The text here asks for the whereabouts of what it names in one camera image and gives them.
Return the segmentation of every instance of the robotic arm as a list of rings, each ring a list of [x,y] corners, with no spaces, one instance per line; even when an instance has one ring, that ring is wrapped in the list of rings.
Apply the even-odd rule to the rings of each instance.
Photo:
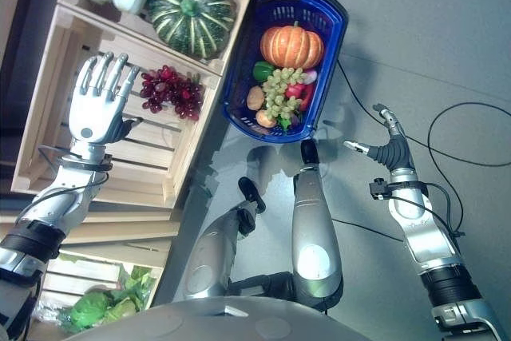
[[[431,203],[426,185],[418,180],[398,119],[384,105],[373,108],[385,119],[389,143],[377,147],[345,141],[344,145],[389,169],[390,183],[375,179],[370,192],[375,199],[389,200],[390,214],[404,231],[415,270],[429,293],[432,315],[441,331],[452,334],[444,339],[509,341],[493,309],[472,283],[454,239],[438,227],[431,212],[421,208],[431,210]]]
[[[22,333],[34,309],[48,261],[85,218],[91,200],[108,180],[111,156],[105,144],[124,138],[141,119],[122,121],[122,110],[139,68],[131,68],[117,94],[122,54],[105,80],[112,53],[90,58],[77,77],[69,115],[73,143],[61,159],[55,181],[37,194],[0,243],[0,336]]]

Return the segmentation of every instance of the robot finger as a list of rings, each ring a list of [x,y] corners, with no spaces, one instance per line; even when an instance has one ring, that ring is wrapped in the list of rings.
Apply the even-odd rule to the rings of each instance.
[[[140,67],[137,65],[131,67],[126,80],[124,83],[122,83],[121,89],[119,89],[119,92],[117,93],[116,100],[118,100],[119,103],[122,103],[123,106],[126,102],[126,99],[128,99],[129,92],[133,87],[133,83],[135,82],[135,77],[138,75],[138,71],[140,71]]]
[[[109,64],[113,59],[113,53],[107,52],[104,54],[99,62],[97,63],[96,68],[94,68],[93,75],[90,79],[89,89],[87,93],[91,96],[98,96],[100,93],[101,86],[105,79],[106,70],[109,68]]]
[[[75,84],[75,93],[85,94],[96,61],[97,58],[95,56],[89,57],[81,67],[80,73],[77,77],[77,82]]]
[[[113,89],[116,87],[119,82],[119,78],[121,77],[122,68],[125,66],[128,61],[128,55],[122,53],[119,55],[115,64],[113,65],[112,71],[110,72],[108,78],[106,79],[105,86],[101,91],[101,95],[108,100],[113,99]]]

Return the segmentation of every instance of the wire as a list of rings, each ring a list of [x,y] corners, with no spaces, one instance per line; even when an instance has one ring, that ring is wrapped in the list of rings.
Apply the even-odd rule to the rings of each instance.
[[[376,229],[371,229],[371,228],[368,228],[368,227],[364,227],[363,225],[360,225],[360,224],[355,224],[355,223],[351,223],[349,221],[342,221],[342,220],[338,220],[338,219],[334,219],[334,218],[332,218],[332,221],[335,221],[335,222],[341,223],[341,224],[353,225],[354,227],[365,229],[365,230],[367,230],[369,232],[376,233],[377,235],[384,236],[384,237],[387,237],[389,239],[399,241],[400,243],[404,243],[403,240],[401,240],[401,239],[399,239],[397,237],[393,237],[391,235],[387,235],[386,233],[377,231]]]
[[[440,221],[440,223],[444,226],[444,228],[446,229],[447,233],[449,234],[450,239],[453,241],[454,246],[456,247],[458,252],[460,252],[460,247],[458,245],[458,241],[456,240],[456,236],[454,235],[453,231],[449,228],[449,225],[436,212],[433,212],[431,209],[425,207],[424,205],[417,204],[414,201],[403,199],[401,197],[390,196],[389,198],[392,199],[392,200],[404,201],[405,203],[415,205],[416,207],[422,208],[425,211],[431,213],[434,216],[434,218],[437,219],[438,221]]]
[[[489,107],[489,108],[492,108],[492,109],[496,109],[498,111],[501,111],[503,112],[504,114],[506,114],[507,116],[511,117],[511,113],[509,113],[508,111],[506,111],[505,109],[503,108],[500,108],[500,107],[497,107],[495,105],[491,105],[491,104],[487,104],[487,103],[483,103],[483,102],[480,102],[480,101],[465,101],[465,102],[462,102],[462,103],[457,103],[455,105],[451,105],[450,107],[442,110],[440,113],[437,114],[437,116],[433,119],[433,121],[431,121],[431,124],[430,124],[430,127],[428,129],[428,137],[427,137],[427,148],[428,148],[428,152],[430,153],[430,157],[431,157],[431,160],[433,161],[433,164],[435,166],[435,168],[438,170],[438,172],[442,175],[442,177],[444,178],[444,180],[447,182],[447,184],[453,189],[454,191],[454,194],[456,195],[457,199],[458,199],[458,202],[460,204],[460,211],[461,211],[461,214],[460,214],[460,220],[458,221],[458,225],[456,226],[456,228],[454,229],[455,232],[457,232],[459,230],[459,228],[461,227],[461,225],[463,224],[463,219],[464,219],[464,216],[465,216],[465,209],[463,208],[463,203],[461,202],[461,198],[458,194],[458,191],[456,190],[456,188],[453,186],[453,184],[450,182],[450,180],[447,178],[447,176],[445,175],[445,173],[440,169],[440,166],[438,165],[437,163],[437,160],[435,159],[434,155],[433,155],[433,148],[431,148],[431,131],[433,130],[433,126],[435,125],[435,123],[437,122],[437,120],[440,118],[440,116],[442,116],[444,113],[450,111],[451,109],[454,109],[454,108],[457,108],[457,107],[460,107],[462,105],[483,105],[485,107]],[[507,162],[507,163],[502,163],[502,164],[496,164],[496,165],[492,165],[492,164],[481,164],[481,163],[476,163],[474,161],[466,161],[466,160],[461,160],[463,162],[466,162],[466,163],[469,163],[469,164],[472,164],[472,165],[480,165],[480,166],[485,166],[485,167],[504,167],[506,165],[511,165],[511,161]]]
[[[76,154],[76,153],[73,153],[71,152],[69,149],[66,149],[66,148],[62,148],[62,147],[53,147],[51,145],[44,145],[44,144],[40,144],[38,145],[38,151],[39,153],[41,154],[41,156],[46,160],[46,162],[48,163],[48,165],[51,167],[51,170],[53,171],[53,173],[55,175],[57,175],[57,167],[55,167],[55,164],[50,160],[50,158],[46,155],[46,153],[44,153],[43,149],[50,149],[52,151],[57,151],[57,152],[60,152],[60,153],[65,153],[65,154],[68,154],[68,155],[73,155],[75,157],[78,157],[78,158],[81,158],[80,155]]]
[[[341,69],[341,72],[343,73],[343,76],[344,76],[344,80],[346,80],[346,83],[348,84],[348,87],[350,88],[350,91],[351,91],[351,94],[353,95],[353,97],[355,98],[355,100],[357,101],[357,104],[360,105],[360,107],[364,110],[364,112],[371,118],[373,119],[374,121],[376,121],[378,124],[382,125],[382,126],[385,126],[380,120],[378,120],[376,117],[373,116],[373,114],[371,112],[369,112],[367,110],[367,108],[365,107],[365,105],[360,101],[360,99],[358,99],[357,97],[357,94],[355,93],[355,90],[353,89],[353,86],[351,85],[351,82],[350,80],[348,79],[348,76],[346,75],[346,72],[344,71],[344,68],[343,66],[341,65],[341,61],[339,60],[339,58],[337,58],[337,65],[339,66],[339,68]],[[487,106],[487,107],[490,107],[490,108],[494,108],[494,109],[497,109],[503,113],[505,113],[506,115],[508,115],[509,117],[511,117],[511,113],[509,113],[508,111],[506,111],[505,109],[502,109],[500,107],[496,107],[495,105],[491,105],[491,104],[486,104],[486,103],[482,103],[482,102],[479,102],[479,101],[466,101],[466,102],[463,102],[463,103],[458,103],[458,104],[455,104],[455,105],[451,105],[450,107],[442,110],[440,113],[437,114],[437,116],[433,119],[432,121],[432,125],[434,124],[434,122],[442,115],[444,114],[445,112],[451,110],[452,108],[456,108],[460,105],[484,105],[484,106]],[[423,146],[424,148],[428,148],[428,144],[424,144],[423,142],[413,138],[413,137],[410,137],[408,135],[406,135],[406,137],[413,141],[414,143],[417,143],[421,146]],[[467,159],[462,159],[460,157],[456,157],[456,156],[453,156],[453,155],[450,155],[448,153],[445,153],[439,149],[436,149],[436,148],[433,148],[431,147],[431,150],[433,152],[436,152],[436,153],[439,153],[445,157],[449,157],[453,160],[456,160],[456,161],[460,161],[462,163],[467,163],[467,164],[471,164],[471,165],[478,165],[480,167],[490,167],[490,168],[500,168],[500,167],[506,167],[508,165],[511,165],[511,161],[506,161],[505,163],[496,163],[496,164],[491,164],[491,163],[480,163],[478,161],[471,161],[471,160],[467,160]]]
[[[36,297],[36,300],[39,300],[39,294],[41,293],[41,278],[39,278],[38,282],[37,282],[37,286],[35,288],[35,297]],[[22,340],[23,341],[26,341],[26,339],[28,338],[28,335],[29,335],[29,330],[30,330],[30,317],[29,319],[26,321],[26,325],[25,325],[25,331],[23,332],[23,337],[22,337]]]
[[[40,204],[41,202],[45,201],[45,200],[48,200],[48,199],[51,199],[52,197],[56,197],[56,196],[60,196],[60,195],[63,195],[65,193],[69,193],[69,192],[72,192],[72,191],[76,191],[78,189],[83,189],[83,188],[91,188],[91,187],[97,187],[98,185],[103,185],[104,183],[106,183],[109,179],[109,174],[108,173],[105,173],[105,178],[103,180],[99,180],[99,181],[96,181],[95,183],[92,183],[92,184],[87,184],[87,185],[81,185],[79,187],[72,187],[72,188],[66,188],[66,189],[62,189],[60,191],[57,191],[55,193],[50,193],[49,195],[46,195],[44,197],[41,197],[39,200],[36,200],[34,201],[32,204],[29,204],[27,205],[22,211],[21,213],[18,215],[18,218],[16,219],[16,223],[19,221],[19,219],[22,218],[22,216],[27,213],[30,209],[32,209],[33,207],[35,207],[37,204]]]
[[[351,94],[353,95],[353,98],[356,100],[356,102],[360,106],[360,108],[362,108],[362,110],[371,119],[376,121],[381,126],[385,126],[380,120],[378,120],[376,117],[374,117],[373,114],[371,112],[369,112],[367,110],[366,106],[360,101],[360,99],[358,98],[355,90],[353,89],[353,86],[351,85],[350,79],[346,75],[346,71],[344,70],[343,66],[341,65],[341,61],[339,60],[339,58],[337,58],[337,65],[341,69],[341,72],[343,73],[344,79],[346,80],[346,83],[348,84],[348,87],[350,88]],[[413,137],[410,137],[410,136],[406,135],[406,137],[409,140],[411,140],[414,143],[417,143],[417,144],[419,144],[419,145],[421,145],[421,146],[423,146],[423,147],[428,149],[428,153],[430,154],[431,160],[433,161],[433,164],[434,164],[435,168],[438,170],[438,172],[442,175],[442,177],[447,182],[447,184],[454,191],[454,195],[456,196],[456,198],[458,200],[458,203],[460,204],[460,220],[458,221],[458,224],[456,225],[456,228],[452,231],[455,236],[460,236],[462,234],[462,232],[459,232],[459,229],[461,228],[461,225],[463,224],[463,219],[465,217],[465,209],[463,207],[463,202],[461,201],[461,197],[460,197],[458,191],[453,186],[453,184],[450,182],[450,180],[447,178],[445,173],[440,169],[440,166],[438,165],[437,160],[435,159],[435,157],[433,155],[433,152],[439,153],[439,154],[441,154],[441,155],[443,155],[445,157],[448,157],[448,158],[456,160],[456,161],[460,161],[462,163],[466,163],[466,164],[470,164],[470,165],[477,165],[477,166],[480,166],[480,167],[500,168],[500,167],[506,167],[506,166],[511,165],[511,161],[507,161],[507,162],[504,162],[504,163],[491,164],[491,163],[481,163],[481,162],[478,162],[478,161],[471,161],[471,160],[467,160],[467,159],[462,159],[460,157],[456,157],[456,156],[453,156],[451,154],[445,153],[445,152],[443,152],[443,151],[441,151],[439,149],[433,148],[431,146],[431,132],[432,132],[433,127],[434,127],[435,123],[437,122],[438,118],[440,116],[442,116],[444,113],[450,111],[451,109],[454,109],[454,108],[457,108],[457,107],[460,107],[460,106],[463,106],[463,105],[483,105],[485,107],[489,107],[489,108],[493,108],[493,109],[496,109],[498,111],[501,111],[504,114],[506,114],[507,116],[511,117],[511,113],[509,113],[505,109],[497,107],[495,105],[491,105],[491,104],[487,104],[487,103],[483,103],[483,102],[479,102],[479,101],[465,101],[465,102],[462,102],[462,103],[457,103],[455,105],[451,105],[450,107],[447,107],[447,108],[443,109],[440,113],[438,113],[435,116],[435,118],[431,121],[430,127],[428,128],[428,135],[427,135],[427,142],[426,142],[426,144],[422,143],[421,141],[419,141],[419,140],[417,140],[417,139],[415,139]]]
[[[456,235],[456,237],[460,236],[460,233],[456,233],[456,231],[453,230],[453,223],[450,216],[450,196],[449,193],[446,191],[445,188],[443,188],[441,185],[435,184],[435,183],[424,183],[426,185],[429,185],[431,187],[435,187],[436,189],[440,190],[444,196],[446,197],[446,217],[447,217],[447,224],[449,225],[449,229]]]

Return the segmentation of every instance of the green pumpkin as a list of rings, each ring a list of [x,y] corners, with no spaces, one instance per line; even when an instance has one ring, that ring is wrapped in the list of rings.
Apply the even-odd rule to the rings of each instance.
[[[232,0],[148,0],[147,4],[160,39],[198,59],[220,54],[236,18]]]

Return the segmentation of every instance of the green pepper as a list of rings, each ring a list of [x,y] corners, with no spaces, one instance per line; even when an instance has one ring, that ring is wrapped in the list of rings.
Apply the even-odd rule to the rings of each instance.
[[[268,63],[267,61],[258,61],[254,65],[254,69],[252,70],[252,75],[257,81],[266,81],[268,76],[270,76],[275,67]]]

